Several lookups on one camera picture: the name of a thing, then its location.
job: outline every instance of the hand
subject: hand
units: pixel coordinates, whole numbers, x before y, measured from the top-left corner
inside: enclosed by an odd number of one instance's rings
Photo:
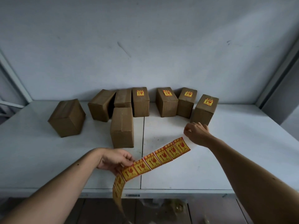
[[[99,148],[99,150],[101,159],[97,166],[98,169],[110,170],[117,175],[120,168],[133,164],[133,156],[124,149]]]
[[[199,123],[187,123],[184,129],[184,135],[186,135],[193,143],[208,147],[211,140],[214,138],[210,134],[207,125]]]

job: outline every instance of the white tabletop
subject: white tabletop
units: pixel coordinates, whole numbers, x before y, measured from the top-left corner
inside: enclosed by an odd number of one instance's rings
[[[150,106],[144,120],[143,156],[180,137],[189,120],[161,118]],[[218,105],[210,132],[235,150],[299,190],[299,142],[255,105]],[[197,146],[176,160],[142,176],[141,189],[232,190],[220,164],[205,147]]]
[[[60,138],[47,122],[58,101],[33,101],[0,125],[0,197],[1,193],[29,194],[55,177],[83,154],[96,147],[113,147],[110,123],[93,120],[87,102],[80,102],[86,120],[81,134]],[[128,148],[137,159],[142,154],[144,117],[134,118],[134,148]],[[95,170],[84,192],[110,189],[115,176]],[[141,177],[129,181],[125,188],[140,189]]]

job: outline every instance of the barcode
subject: barcode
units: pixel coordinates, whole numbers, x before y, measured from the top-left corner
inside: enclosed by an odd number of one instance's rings
[[[126,194],[127,197],[140,197],[140,194]]]

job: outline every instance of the unlabeled cardboard box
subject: unlabeled cardboard box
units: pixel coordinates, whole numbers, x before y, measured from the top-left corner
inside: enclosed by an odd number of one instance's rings
[[[146,87],[132,89],[134,117],[150,115],[150,97]]]
[[[132,89],[123,89],[116,91],[114,107],[132,107],[131,97]]]
[[[60,101],[48,122],[60,137],[67,137],[80,134],[85,116],[78,99]]]
[[[197,90],[184,87],[178,97],[178,109],[176,114],[185,118],[190,118],[194,102],[196,99]]]
[[[219,98],[211,97],[206,94],[202,95],[195,107],[192,122],[200,122],[202,125],[208,125],[214,115],[218,101]]]
[[[170,87],[157,88],[156,105],[161,117],[175,116],[178,99]]]
[[[131,107],[114,108],[110,135],[114,148],[134,147],[133,113]]]
[[[112,117],[116,90],[101,90],[89,103],[94,120],[108,122]]]

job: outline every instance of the yellow and red sticker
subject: yellow and red sticker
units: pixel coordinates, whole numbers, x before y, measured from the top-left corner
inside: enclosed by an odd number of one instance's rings
[[[204,104],[205,104],[205,105],[208,105],[208,106],[212,106],[212,104],[213,104],[213,100],[211,100],[211,99],[209,99],[209,98],[206,98],[206,99],[204,100]]]
[[[169,90],[163,90],[163,93],[165,96],[172,96],[172,94]]]
[[[192,97],[192,94],[193,94],[193,92],[191,92],[191,91],[186,91],[185,92],[186,97]]]
[[[140,160],[135,161],[132,166],[122,168],[119,171],[120,173],[116,176],[112,188],[113,200],[119,210],[124,214],[121,205],[121,194],[127,181],[173,161],[188,151],[190,151],[190,148],[184,139],[180,137]]]
[[[144,96],[143,90],[137,90],[137,96]]]

